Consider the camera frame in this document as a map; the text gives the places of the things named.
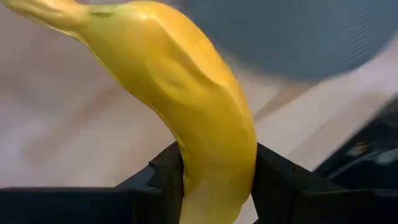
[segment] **light wood surface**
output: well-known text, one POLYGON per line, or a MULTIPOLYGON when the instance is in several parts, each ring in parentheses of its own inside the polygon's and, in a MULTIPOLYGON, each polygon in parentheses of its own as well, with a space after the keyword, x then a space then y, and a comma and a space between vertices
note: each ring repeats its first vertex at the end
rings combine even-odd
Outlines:
MULTIPOLYGON (((0 6, 0 187, 115 186, 174 141, 77 41, 0 6)), ((398 40, 361 68, 292 83, 224 56, 258 141, 313 170, 398 92, 398 40)), ((249 200, 236 223, 252 223, 249 200)))

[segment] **black device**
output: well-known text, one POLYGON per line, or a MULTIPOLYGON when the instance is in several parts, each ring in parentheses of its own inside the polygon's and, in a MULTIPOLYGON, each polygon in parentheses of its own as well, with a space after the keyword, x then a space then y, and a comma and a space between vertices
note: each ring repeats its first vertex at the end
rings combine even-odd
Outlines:
MULTIPOLYGON (((178 224, 183 165, 177 143, 115 188, 0 190, 0 223, 178 224)), ((396 190, 346 189, 257 145, 257 224, 373 223, 395 217, 396 190)))

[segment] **gray object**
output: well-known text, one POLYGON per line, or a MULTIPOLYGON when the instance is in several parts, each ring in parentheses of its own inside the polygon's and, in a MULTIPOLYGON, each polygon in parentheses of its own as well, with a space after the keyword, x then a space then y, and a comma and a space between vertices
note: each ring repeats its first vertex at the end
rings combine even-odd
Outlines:
POLYGON ((255 66, 293 79, 357 68, 397 29, 397 0, 181 0, 209 38, 255 66))

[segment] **banana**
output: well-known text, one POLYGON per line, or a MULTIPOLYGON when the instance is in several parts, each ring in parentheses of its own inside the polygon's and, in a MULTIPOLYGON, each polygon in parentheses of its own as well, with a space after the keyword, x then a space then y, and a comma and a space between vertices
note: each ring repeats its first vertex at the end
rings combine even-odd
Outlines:
POLYGON ((151 1, 2 1, 84 43, 123 88, 160 116, 183 158, 180 223, 234 222, 251 191, 256 134, 231 70, 192 21, 151 1))

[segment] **black plastic mount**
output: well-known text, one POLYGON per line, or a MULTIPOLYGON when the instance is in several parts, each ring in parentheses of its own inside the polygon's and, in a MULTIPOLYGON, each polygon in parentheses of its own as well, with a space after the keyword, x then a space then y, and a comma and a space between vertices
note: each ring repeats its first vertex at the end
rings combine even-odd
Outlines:
POLYGON ((252 197, 256 224, 387 223, 398 203, 396 190, 344 189, 260 144, 252 197))
MULTIPOLYGON (((397 191, 346 190, 257 147, 252 188, 256 223, 372 223, 395 218, 397 191)), ((173 143, 115 188, 2 189, 0 223, 178 224, 182 176, 182 158, 173 143)))
POLYGON ((178 223, 182 174, 182 159, 173 143, 115 188, 1 189, 0 223, 178 223))

